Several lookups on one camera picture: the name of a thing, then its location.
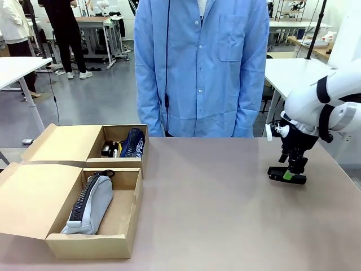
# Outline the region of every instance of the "box lid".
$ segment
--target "box lid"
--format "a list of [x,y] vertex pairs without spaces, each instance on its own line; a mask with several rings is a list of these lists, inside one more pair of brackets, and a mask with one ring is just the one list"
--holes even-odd
[[102,125],[50,124],[21,157],[27,162],[85,162],[101,129]]
[[0,186],[0,233],[45,239],[82,169],[44,164],[11,170]]

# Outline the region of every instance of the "shirt sleeve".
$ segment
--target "shirt sleeve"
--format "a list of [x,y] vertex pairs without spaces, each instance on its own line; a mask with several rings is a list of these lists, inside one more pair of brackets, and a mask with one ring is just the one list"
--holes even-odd
[[135,77],[138,115],[150,136],[162,137],[160,99],[155,75],[152,11],[150,0],[141,0],[134,26]]
[[19,14],[17,14],[14,6],[10,1],[0,0],[0,5],[4,9],[4,12],[9,19],[13,20],[16,24],[23,24],[23,20],[21,19]]
[[258,6],[250,13],[245,30],[240,72],[241,89],[234,137],[253,137],[253,124],[261,106],[265,84],[270,23],[266,1],[255,2]]

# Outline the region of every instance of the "blue shirt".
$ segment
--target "blue shirt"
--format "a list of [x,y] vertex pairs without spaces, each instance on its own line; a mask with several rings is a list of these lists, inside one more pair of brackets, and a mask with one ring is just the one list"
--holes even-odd
[[253,137],[265,81],[266,0],[140,0],[135,18],[138,114],[151,136]]

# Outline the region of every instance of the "open cardboard box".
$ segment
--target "open cardboard box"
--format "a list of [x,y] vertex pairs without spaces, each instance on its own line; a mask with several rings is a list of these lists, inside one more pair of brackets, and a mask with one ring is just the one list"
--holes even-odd
[[[144,133],[142,158],[101,158],[105,141],[123,141],[132,128]],[[146,125],[50,124],[21,156],[30,164],[64,164],[81,168],[141,168],[144,174],[148,155]]]
[[131,257],[141,169],[111,169],[113,199],[96,235],[60,234],[89,176],[101,169],[12,164],[0,174],[0,233],[44,239],[59,259]]

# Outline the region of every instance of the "tabletop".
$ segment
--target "tabletop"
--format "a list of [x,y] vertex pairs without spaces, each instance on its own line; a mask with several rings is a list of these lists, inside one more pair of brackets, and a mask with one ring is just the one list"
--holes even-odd
[[285,99],[294,89],[308,88],[332,73],[332,67],[317,59],[267,59],[265,77]]
[[0,235],[0,270],[359,270],[358,188],[319,144],[305,186],[271,181],[280,155],[280,140],[150,138],[130,260],[57,261]]
[[35,57],[0,58],[0,89],[51,61],[51,58]]
[[[291,27],[291,28],[313,28],[316,27],[317,22],[313,21],[312,23],[309,21],[270,21],[270,27]],[[332,27],[331,25],[321,23],[321,28]]]
[[92,21],[92,22],[103,22],[105,20],[108,20],[109,17],[102,17],[102,16],[91,16],[91,17],[75,17],[75,19],[77,20],[77,22],[88,22],[88,21]]
[[[293,42],[293,43],[295,43],[297,45],[301,45],[304,48],[307,48],[307,49],[309,48],[309,47],[305,46],[304,44],[301,44],[300,41],[298,41],[298,39],[296,37],[287,37],[287,40],[290,41],[290,42]],[[312,51],[316,55],[321,56],[322,58],[329,59],[330,55],[326,54],[326,52],[329,49],[332,49],[333,45],[334,45],[334,42],[330,42],[328,44],[327,48],[314,48]]]

